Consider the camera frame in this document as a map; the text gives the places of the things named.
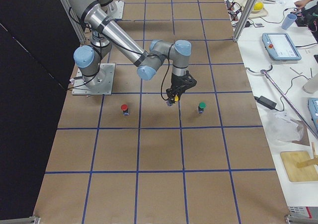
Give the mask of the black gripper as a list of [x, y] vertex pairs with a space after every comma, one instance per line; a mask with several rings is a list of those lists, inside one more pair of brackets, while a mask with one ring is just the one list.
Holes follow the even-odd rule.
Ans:
[[197, 80], [186, 71], [185, 75], [177, 76], [172, 74], [171, 87], [166, 90], [168, 99], [181, 98], [181, 95], [188, 89], [194, 87], [197, 84]]

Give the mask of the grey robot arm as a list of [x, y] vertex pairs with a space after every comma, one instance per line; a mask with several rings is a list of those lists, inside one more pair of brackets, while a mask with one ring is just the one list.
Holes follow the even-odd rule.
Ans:
[[89, 24], [93, 32], [113, 43], [136, 67], [143, 80], [150, 80], [165, 60], [172, 60], [171, 87], [166, 90], [167, 101], [174, 104], [188, 89], [197, 84], [189, 73], [191, 43], [177, 40], [174, 43], [153, 40], [150, 50], [141, 48], [111, 17], [104, 7], [113, 0], [69, 0], [78, 18]]

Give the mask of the person's hand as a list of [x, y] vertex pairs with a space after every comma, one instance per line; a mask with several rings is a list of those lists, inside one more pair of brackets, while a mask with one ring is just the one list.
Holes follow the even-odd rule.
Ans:
[[298, 9], [302, 9], [304, 8], [309, 2], [307, 0], [298, 0], [296, 2], [294, 2], [295, 7]]

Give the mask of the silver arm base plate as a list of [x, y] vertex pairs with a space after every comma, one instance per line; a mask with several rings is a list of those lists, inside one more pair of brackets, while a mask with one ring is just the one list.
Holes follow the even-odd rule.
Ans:
[[104, 64], [100, 65], [98, 74], [92, 81], [91, 78], [83, 77], [80, 69], [77, 70], [79, 79], [75, 80], [75, 88], [72, 89], [72, 95], [111, 95], [116, 65]]
[[107, 15], [114, 20], [122, 20], [124, 11], [124, 1], [113, 1], [107, 5]]

